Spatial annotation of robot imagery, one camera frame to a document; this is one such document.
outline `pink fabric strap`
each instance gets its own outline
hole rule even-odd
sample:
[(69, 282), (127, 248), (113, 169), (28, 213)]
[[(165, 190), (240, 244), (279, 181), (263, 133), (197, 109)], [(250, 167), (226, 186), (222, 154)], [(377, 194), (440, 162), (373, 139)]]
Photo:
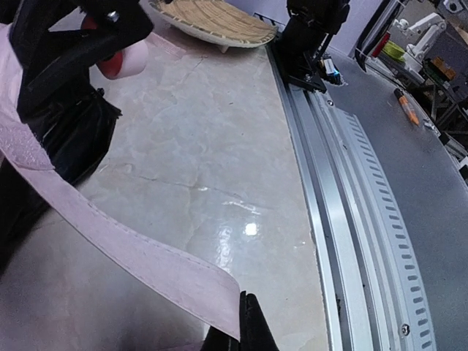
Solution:
[(0, 26), (0, 151), (103, 254), (175, 305), (239, 340), (240, 289), (231, 275), (123, 226), (53, 170), (47, 154), (16, 113), (22, 72), (6, 33)]

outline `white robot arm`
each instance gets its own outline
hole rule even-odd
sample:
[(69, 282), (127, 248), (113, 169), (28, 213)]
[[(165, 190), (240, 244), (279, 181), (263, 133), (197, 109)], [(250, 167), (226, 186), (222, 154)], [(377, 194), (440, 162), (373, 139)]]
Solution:
[(412, 26), (405, 19), (394, 20), (393, 25), (408, 38), (423, 35), (416, 45), (408, 44), (406, 53), (403, 55), (406, 70), (411, 72), (418, 81), (423, 82), (423, 78), (419, 75), (419, 71), (423, 68), (423, 60), (439, 35), (447, 28), (447, 23), (439, 14), (431, 13)]

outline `screw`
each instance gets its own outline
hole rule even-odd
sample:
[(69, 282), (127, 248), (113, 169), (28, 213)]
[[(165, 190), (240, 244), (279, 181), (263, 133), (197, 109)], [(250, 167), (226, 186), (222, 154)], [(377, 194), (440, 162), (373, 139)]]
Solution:
[(117, 22), (119, 18), (120, 18), (120, 15), (118, 14), (117, 11), (112, 11), (107, 14), (107, 19), (111, 20), (114, 23)]
[(408, 324), (403, 324), (401, 326), (401, 332), (403, 333), (404, 336), (408, 336), (410, 334), (410, 326)]

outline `yellow object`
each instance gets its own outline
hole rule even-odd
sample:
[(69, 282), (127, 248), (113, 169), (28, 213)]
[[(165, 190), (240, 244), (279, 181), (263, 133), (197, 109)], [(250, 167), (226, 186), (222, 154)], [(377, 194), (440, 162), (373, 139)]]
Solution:
[(386, 53), (388, 56), (390, 56), (393, 60), (404, 62), (404, 58), (403, 58), (404, 50), (400, 48), (394, 42), (391, 42), (391, 41), (387, 42), (387, 44), (385, 44), (385, 46), (383, 47), (382, 51)]
[(456, 77), (456, 72), (453, 68), (447, 68), (444, 71), (444, 74), (448, 78), (448, 80), (453, 80)]
[(432, 63), (435, 67), (440, 69), (442, 72), (444, 71), (444, 60), (442, 60), (439, 56), (436, 56), (432, 59)]
[(277, 27), (223, 0), (150, 0), (164, 20), (187, 34), (228, 47), (255, 48), (271, 41)]

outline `gray metal surface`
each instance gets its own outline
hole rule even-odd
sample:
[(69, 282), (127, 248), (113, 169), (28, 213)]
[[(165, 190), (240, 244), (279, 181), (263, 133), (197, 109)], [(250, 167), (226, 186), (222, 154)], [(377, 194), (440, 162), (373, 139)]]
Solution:
[(392, 83), (332, 54), (348, 85), (329, 85), (329, 93), (337, 107), (358, 116), (388, 178), (418, 260), (438, 349), (464, 351), (468, 188), (432, 131), (408, 122)]
[(273, 71), (317, 242), (331, 349), (435, 350), (415, 254), (359, 121)]

